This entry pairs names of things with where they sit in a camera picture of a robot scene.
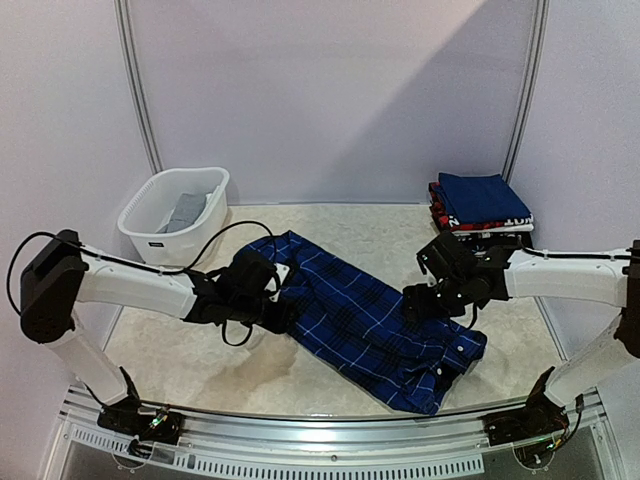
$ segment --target vertical metal pole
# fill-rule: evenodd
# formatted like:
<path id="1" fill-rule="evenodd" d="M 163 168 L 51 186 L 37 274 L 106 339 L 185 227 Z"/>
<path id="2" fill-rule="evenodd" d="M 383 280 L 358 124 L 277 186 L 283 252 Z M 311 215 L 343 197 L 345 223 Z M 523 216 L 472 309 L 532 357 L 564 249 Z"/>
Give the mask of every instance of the vertical metal pole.
<path id="1" fill-rule="evenodd" d="M 122 44 L 122 53 L 124 56 L 125 68 L 129 79 L 129 87 L 131 88 L 131 96 L 133 105 L 138 117 L 138 125 L 140 134 L 147 152 L 149 166 L 155 174 L 162 171 L 162 161 L 158 152 L 158 145 L 151 127 L 151 119 L 147 109 L 147 100 L 144 94 L 144 87 L 140 77 L 140 69 L 138 68 L 138 60 L 136 57 L 135 43 L 133 39 L 133 29 L 131 26 L 131 12 L 128 0 L 114 0 L 116 8 L 116 19 L 118 30 L 120 32 L 120 42 Z"/>
<path id="2" fill-rule="evenodd" d="M 507 158 L 502 169 L 502 178 L 504 178 L 507 183 L 511 181 L 511 177 L 513 176 L 513 169 L 522 143 L 529 110 L 531 109 L 531 101 L 533 99 L 538 67 L 540 65 L 540 58 L 542 55 L 542 43 L 544 40 L 544 31 L 547 24 L 548 12 L 549 0 L 537 0 L 536 11 L 531 28 L 531 37 L 529 40 L 527 63 L 525 65 L 524 79 L 522 82 L 522 89 L 520 91 L 520 101 L 518 102 L 518 114 L 516 117 L 516 123 L 513 127 L 513 132 L 511 133 L 511 141 L 509 142 Z"/>

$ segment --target gray cloth in basket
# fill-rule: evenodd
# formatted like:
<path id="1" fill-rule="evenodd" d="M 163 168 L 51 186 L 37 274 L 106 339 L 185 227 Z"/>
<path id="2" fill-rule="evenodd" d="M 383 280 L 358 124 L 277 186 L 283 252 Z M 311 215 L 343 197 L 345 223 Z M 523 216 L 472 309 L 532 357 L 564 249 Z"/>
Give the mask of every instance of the gray cloth in basket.
<path id="1" fill-rule="evenodd" d="M 180 195 L 178 204 L 169 218 L 169 223 L 158 230 L 157 233 L 179 232 L 180 230 L 190 227 L 198 220 L 200 215 L 202 215 L 206 205 L 206 195 L 183 193 Z"/>

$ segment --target metal frame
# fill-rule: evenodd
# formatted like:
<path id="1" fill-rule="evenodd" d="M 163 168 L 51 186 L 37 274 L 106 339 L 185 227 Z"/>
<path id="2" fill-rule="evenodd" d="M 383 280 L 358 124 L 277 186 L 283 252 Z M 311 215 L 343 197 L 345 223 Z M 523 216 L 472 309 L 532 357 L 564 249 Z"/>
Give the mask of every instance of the metal frame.
<path id="1" fill-rule="evenodd" d="M 147 100 L 144 94 L 140 69 L 138 68 L 129 1 L 114 0 L 114 4 L 118 30 L 120 32 L 120 43 L 122 44 L 122 54 L 124 56 L 129 87 L 131 88 L 131 97 L 133 99 L 136 117 L 138 118 L 140 134 L 142 135 L 142 142 L 147 152 L 149 166 L 151 167 L 151 171 L 156 174 L 162 171 L 164 167 L 160 159 L 160 153 L 158 152 L 158 145 L 156 144 L 156 139 L 153 134 L 153 128 L 151 127 L 151 118 L 149 117 Z"/>
<path id="2" fill-rule="evenodd" d="M 527 123 L 527 117 L 531 109 L 531 101 L 535 89 L 536 77 L 538 76 L 538 68 L 540 66 L 540 58 L 542 56 L 542 43 L 544 40 L 544 32 L 547 24 L 547 15 L 549 13 L 549 0 L 537 0 L 536 10 L 533 17 L 533 25 L 531 26 L 531 36 L 529 38 L 529 50 L 527 55 L 527 63 L 525 65 L 524 78 L 522 88 L 520 90 L 520 100 L 518 102 L 518 113 L 516 123 L 511 133 L 511 141 L 509 142 L 509 150 L 507 158 L 502 169 L 502 178 L 509 183 L 513 176 L 522 137 Z"/>
<path id="3" fill-rule="evenodd" d="M 186 416 L 180 443 L 176 447 L 156 445 L 151 464 L 237 479 L 455 478 L 465 473 L 482 473 L 484 453 L 512 448 L 490 447 L 480 417 L 490 411 L 518 408 L 522 401 L 452 411 L 436 417 L 399 415 L 358 420 L 253 418 L 177 408 Z M 69 389 L 60 410 L 61 424 L 44 478 L 60 478 L 71 442 L 134 460 L 124 453 L 129 438 L 96 426 L 99 410 L 100 406 L 84 387 Z M 573 409 L 568 413 L 574 421 Z M 616 460 L 617 447 L 611 441 L 595 390 L 585 394 L 581 425 L 592 428 L 603 470 L 613 475 L 607 478 L 622 478 Z"/>

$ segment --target folded blue shirt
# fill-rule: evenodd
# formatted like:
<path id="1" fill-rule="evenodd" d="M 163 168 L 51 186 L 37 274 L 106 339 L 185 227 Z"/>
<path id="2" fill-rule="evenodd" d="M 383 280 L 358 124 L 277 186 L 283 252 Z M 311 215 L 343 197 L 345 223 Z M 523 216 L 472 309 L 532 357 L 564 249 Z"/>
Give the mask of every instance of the folded blue shirt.
<path id="1" fill-rule="evenodd" d="M 447 213 L 454 215 L 460 223 L 499 222 L 531 215 L 500 175 L 459 177 L 441 173 L 438 181 L 444 192 L 442 200 Z"/>
<path id="2" fill-rule="evenodd" d="M 444 318 L 407 322 L 397 290 L 293 232 L 276 244 L 276 261 L 295 272 L 281 291 L 300 314 L 289 335 L 391 408 L 434 415 L 482 358 L 483 333 Z M 244 249 L 273 255 L 269 239 Z"/>

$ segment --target folded clothes stack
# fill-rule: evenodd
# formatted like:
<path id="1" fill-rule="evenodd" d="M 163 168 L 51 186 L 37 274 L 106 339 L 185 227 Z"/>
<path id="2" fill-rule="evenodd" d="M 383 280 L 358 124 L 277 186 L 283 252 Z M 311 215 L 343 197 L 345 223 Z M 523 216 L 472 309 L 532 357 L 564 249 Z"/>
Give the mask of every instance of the folded clothes stack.
<path id="1" fill-rule="evenodd" d="M 429 194 L 438 229 L 453 232 L 473 250 L 516 243 L 518 237 L 531 245 L 533 215 L 500 175 L 440 173 L 429 184 Z"/>

